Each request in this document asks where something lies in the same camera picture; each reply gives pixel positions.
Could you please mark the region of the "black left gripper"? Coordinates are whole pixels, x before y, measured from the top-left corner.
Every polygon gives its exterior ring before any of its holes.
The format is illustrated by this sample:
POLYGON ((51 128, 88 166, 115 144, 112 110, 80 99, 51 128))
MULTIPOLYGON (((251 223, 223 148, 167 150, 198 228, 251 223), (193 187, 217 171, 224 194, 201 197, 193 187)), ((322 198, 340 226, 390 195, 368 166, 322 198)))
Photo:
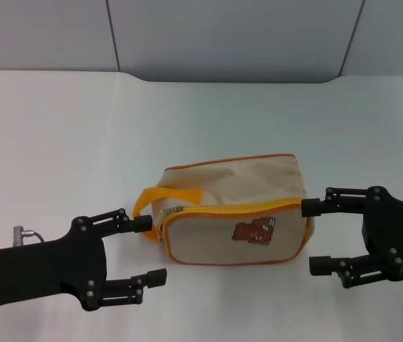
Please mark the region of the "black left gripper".
POLYGON ((75 218, 60 239, 0 249, 0 306, 56 294, 73 295, 86 311, 141 304, 145 287, 166 284, 167 270, 107 280, 102 238, 151 229, 150 215, 130 219, 121 208, 75 218))

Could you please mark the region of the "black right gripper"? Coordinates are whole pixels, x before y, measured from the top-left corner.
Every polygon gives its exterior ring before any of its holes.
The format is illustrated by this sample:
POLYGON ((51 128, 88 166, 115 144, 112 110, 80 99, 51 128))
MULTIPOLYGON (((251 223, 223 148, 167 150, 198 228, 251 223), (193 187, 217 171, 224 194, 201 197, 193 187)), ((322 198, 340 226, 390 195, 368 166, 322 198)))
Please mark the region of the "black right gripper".
POLYGON ((311 256, 312 276, 337 274, 345 289, 403 280, 403 201, 391 196, 384 187, 328 187, 324 199, 303 199, 301 212, 302 217, 331 213, 363 215, 362 236, 369 254, 353 258, 311 256))

